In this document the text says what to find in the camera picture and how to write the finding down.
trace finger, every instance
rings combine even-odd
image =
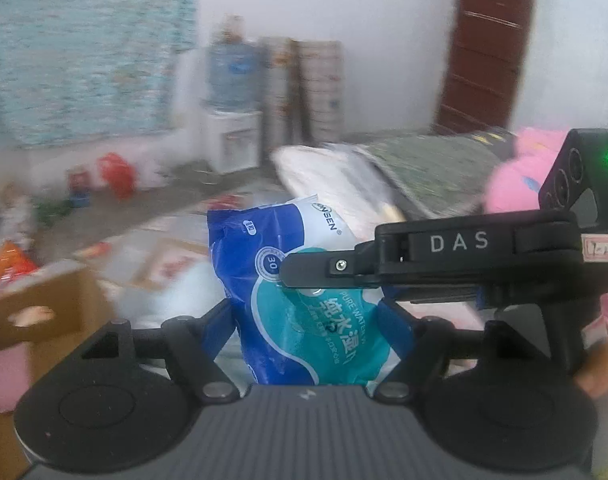
[[[608,343],[591,352],[575,382],[593,399],[608,392]]]

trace pink plush toy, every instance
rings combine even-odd
[[[520,131],[515,143],[516,158],[495,168],[488,180],[486,212],[539,209],[538,192],[565,138],[564,130]]]

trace sticker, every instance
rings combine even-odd
[[[280,265],[286,255],[275,247],[261,248],[255,255],[255,270],[269,282],[280,281]]]
[[[244,220],[242,222],[242,224],[244,224],[244,227],[246,228],[246,232],[248,234],[250,234],[251,236],[254,236],[257,234],[257,229],[255,229],[255,224],[253,224],[253,222],[251,220]]]
[[[608,235],[583,234],[582,254],[585,262],[608,263]]]

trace wet wipes package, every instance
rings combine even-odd
[[[217,276],[231,298],[242,354],[261,384],[367,384],[389,358],[377,290],[292,290],[280,264],[300,251],[352,249],[344,221],[317,197],[208,213]]]

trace wooden door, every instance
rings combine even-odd
[[[506,127],[528,40],[532,0],[458,0],[436,122],[465,133]]]

